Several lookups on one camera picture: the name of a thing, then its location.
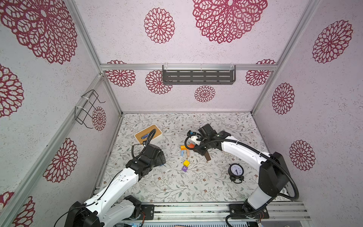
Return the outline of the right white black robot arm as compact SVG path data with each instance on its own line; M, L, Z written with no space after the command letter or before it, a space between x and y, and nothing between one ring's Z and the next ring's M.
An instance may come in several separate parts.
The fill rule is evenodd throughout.
M202 156L209 149L218 149L236 156L258 171L258 187L244 203L246 212L262 210L278 196L292 201L299 199L296 183L280 153L261 152L226 131L216 132L209 124L199 128L198 132L188 131L185 145L188 140L195 144L192 150Z

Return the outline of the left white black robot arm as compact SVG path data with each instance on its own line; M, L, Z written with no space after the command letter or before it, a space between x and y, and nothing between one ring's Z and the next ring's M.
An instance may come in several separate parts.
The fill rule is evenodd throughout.
M141 201L127 196L119 205L118 199L138 183L154 167L166 163L163 151L155 145L146 145L142 152L131 159L110 184L84 203L75 202L66 217L66 227L113 227L124 219L144 219Z

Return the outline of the yellow wooden cube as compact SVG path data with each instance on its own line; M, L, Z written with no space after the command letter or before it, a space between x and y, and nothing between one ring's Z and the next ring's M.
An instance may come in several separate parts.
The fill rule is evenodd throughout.
M190 162L186 160L186 161L184 161L183 165L186 166L186 167L189 167Z

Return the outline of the dark brown plank block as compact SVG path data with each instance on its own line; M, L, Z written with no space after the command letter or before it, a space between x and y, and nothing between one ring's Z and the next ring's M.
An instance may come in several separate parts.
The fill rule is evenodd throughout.
M210 154L208 152L206 152L204 154L204 157L206 158L206 161L210 161L211 160Z

